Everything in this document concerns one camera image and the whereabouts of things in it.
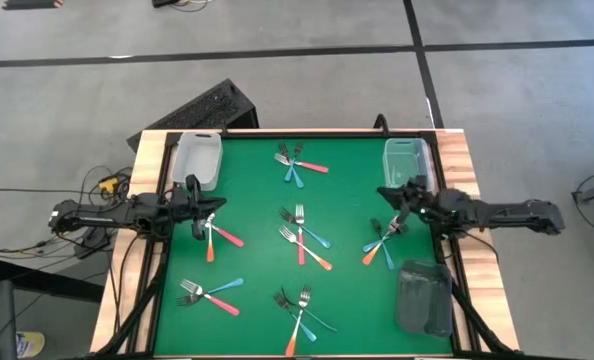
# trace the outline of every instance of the translucent plastic bin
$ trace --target translucent plastic bin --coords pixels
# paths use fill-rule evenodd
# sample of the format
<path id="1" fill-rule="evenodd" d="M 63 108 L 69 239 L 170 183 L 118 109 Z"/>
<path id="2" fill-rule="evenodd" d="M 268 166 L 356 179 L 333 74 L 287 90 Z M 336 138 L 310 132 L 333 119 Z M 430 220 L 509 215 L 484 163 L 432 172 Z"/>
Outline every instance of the translucent plastic bin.
<path id="1" fill-rule="evenodd" d="M 397 325 L 408 332 L 450 336 L 451 285 L 450 270 L 445 265 L 406 261 L 397 278 Z"/>
<path id="2" fill-rule="evenodd" d="M 185 186 L 186 177 L 194 174 L 202 191 L 215 190 L 221 155 L 219 134 L 184 133 L 177 145 L 171 177 L 176 183 Z"/>
<path id="3" fill-rule="evenodd" d="M 393 138 L 384 146 L 386 187 L 397 188 L 417 175 L 426 176 L 426 189 L 434 191 L 435 180 L 430 167 L 430 155 L 424 139 Z"/>

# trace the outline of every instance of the black box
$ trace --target black box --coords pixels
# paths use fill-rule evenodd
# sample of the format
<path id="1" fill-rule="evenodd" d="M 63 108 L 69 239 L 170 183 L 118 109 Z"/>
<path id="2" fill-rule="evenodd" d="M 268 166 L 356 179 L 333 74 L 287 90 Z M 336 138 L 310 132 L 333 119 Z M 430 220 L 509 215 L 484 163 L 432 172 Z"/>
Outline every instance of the black box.
<path id="1" fill-rule="evenodd" d="M 259 129 L 257 110 L 230 79 L 194 98 L 144 130 Z M 141 131 L 126 142 L 137 152 Z"/>

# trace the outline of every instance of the dark plastic container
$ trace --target dark plastic container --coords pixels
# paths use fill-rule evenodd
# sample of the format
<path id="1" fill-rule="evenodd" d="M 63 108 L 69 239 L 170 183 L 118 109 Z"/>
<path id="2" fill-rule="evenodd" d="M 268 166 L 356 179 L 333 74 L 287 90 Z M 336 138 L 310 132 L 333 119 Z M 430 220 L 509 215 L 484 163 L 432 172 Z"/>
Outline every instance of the dark plastic container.
<path id="1" fill-rule="evenodd" d="M 450 336 L 451 284 L 450 270 L 445 265 L 406 261 L 397 278 L 397 325 L 408 332 Z"/>

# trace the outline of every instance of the green mat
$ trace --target green mat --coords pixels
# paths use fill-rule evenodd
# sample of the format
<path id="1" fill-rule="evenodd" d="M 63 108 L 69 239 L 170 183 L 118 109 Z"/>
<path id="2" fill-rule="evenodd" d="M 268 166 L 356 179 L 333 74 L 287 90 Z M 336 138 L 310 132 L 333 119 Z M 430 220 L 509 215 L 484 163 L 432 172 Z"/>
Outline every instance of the green mat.
<path id="1" fill-rule="evenodd" d="M 370 218 L 384 228 L 395 212 L 376 191 L 384 184 L 384 139 L 302 139 L 288 141 L 291 150 L 304 144 L 299 160 L 328 166 L 321 174 L 296 167 L 305 187 L 284 182 L 288 167 L 273 159 L 278 140 L 226 140 L 219 183 L 211 195 L 228 199 L 214 224 L 238 236 L 243 248 L 214 234 L 215 261 L 206 262 L 207 241 L 192 238 L 190 223 L 175 228 L 158 326 L 155 354 L 165 355 L 283 355 L 295 324 L 273 300 L 284 286 L 296 298 L 309 284 L 308 309 L 339 329 L 330 332 L 307 315 L 304 323 L 317 335 L 310 342 L 298 334 L 295 355 L 446 354 L 446 338 L 406 333 L 395 324 L 397 270 L 407 259 L 434 261 L 430 231 L 416 217 L 409 232 L 388 242 L 396 270 L 386 266 L 383 251 L 372 264 L 362 263 L 362 246 L 378 240 Z M 280 207 L 292 213 L 304 204 L 306 226 L 327 239 L 325 249 L 305 235 L 305 244 L 328 260 L 325 271 L 306 255 L 297 263 L 297 246 L 283 239 L 286 223 Z M 296 232 L 294 225 L 289 228 Z M 190 279 L 206 290 L 244 278 L 243 286 L 216 295 L 241 310 L 237 317 L 202 299 L 178 307 L 186 295 L 179 283 Z"/>

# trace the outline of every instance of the gray floor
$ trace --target gray floor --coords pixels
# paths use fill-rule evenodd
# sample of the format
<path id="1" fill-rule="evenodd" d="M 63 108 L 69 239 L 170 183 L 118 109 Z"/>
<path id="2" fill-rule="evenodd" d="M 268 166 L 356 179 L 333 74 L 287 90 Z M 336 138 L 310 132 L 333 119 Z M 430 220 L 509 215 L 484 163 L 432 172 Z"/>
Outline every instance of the gray floor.
<path id="1" fill-rule="evenodd" d="M 594 39 L 594 1 L 414 5 L 426 44 Z M 215 0 L 196 14 L 145 0 L 0 9 L 0 60 L 410 43 L 399 0 Z M 483 197 L 550 199 L 567 223 L 559 237 L 494 232 L 522 348 L 594 359 L 594 231 L 570 200 L 594 173 L 594 48 L 428 61 L 445 125 L 466 129 Z M 0 187 L 78 189 L 96 164 L 130 165 L 126 137 L 225 78 L 256 104 L 263 127 L 365 127 L 378 112 L 391 126 L 432 127 L 414 54 L 6 68 Z M 48 214 L 63 198 L 0 193 L 0 247 L 47 238 Z M 594 220 L 594 204 L 587 211 Z M 83 278 L 105 266 L 96 256 L 49 269 Z M 18 295 L 18 306 L 34 296 Z M 19 324 L 48 335 L 41 358 L 52 359 L 86 352 L 95 317 L 94 305 L 44 297 Z"/>

